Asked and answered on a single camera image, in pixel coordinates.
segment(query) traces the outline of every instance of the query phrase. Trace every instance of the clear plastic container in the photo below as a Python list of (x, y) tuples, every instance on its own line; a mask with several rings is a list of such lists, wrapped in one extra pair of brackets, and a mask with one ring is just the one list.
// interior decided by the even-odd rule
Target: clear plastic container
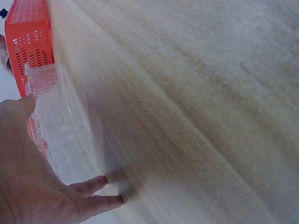
[(26, 93), (36, 97), (32, 136), (56, 175), (65, 183), (98, 175), (87, 117), (63, 66), (29, 68)]

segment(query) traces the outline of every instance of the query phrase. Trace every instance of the red plastic crate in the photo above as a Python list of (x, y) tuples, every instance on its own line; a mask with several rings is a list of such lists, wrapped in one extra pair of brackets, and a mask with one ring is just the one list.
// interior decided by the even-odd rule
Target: red plastic crate
[(10, 64), (21, 97), (28, 81), (24, 64), (31, 68), (54, 63), (50, 16), (45, 0), (14, 0), (5, 21)]

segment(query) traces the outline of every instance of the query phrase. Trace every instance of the textured surface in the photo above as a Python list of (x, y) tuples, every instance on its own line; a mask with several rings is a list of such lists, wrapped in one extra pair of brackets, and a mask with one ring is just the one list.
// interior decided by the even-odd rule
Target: textured surface
[(48, 4), (120, 223), (298, 223), (298, 1)]

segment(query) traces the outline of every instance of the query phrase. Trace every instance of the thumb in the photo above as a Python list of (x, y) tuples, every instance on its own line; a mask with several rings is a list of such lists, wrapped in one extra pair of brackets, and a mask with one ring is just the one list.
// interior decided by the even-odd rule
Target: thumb
[(29, 118), (36, 107), (36, 98), (34, 95), (28, 95), (18, 100), (26, 112), (26, 118)]

